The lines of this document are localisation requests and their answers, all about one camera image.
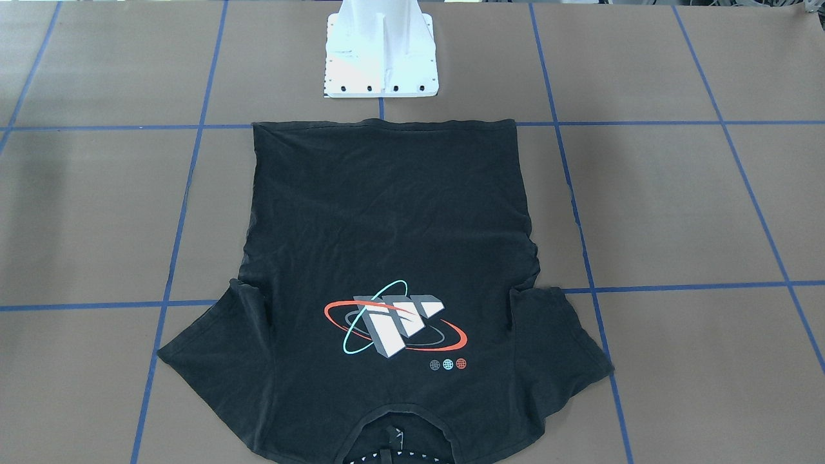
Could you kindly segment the black graphic t-shirt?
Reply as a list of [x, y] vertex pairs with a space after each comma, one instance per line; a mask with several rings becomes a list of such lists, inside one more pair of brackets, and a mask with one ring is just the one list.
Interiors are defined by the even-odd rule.
[[278, 463], [493, 463], [614, 368], [540, 272], [514, 121], [256, 122], [238, 276], [157, 356]]

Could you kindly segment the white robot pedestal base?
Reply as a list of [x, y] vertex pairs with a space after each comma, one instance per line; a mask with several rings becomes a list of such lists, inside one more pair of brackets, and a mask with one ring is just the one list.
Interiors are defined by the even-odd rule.
[[327, 18], [324, 97], [417, 98], [440, 90], [434, 21], [416, 1], [343, 1]]

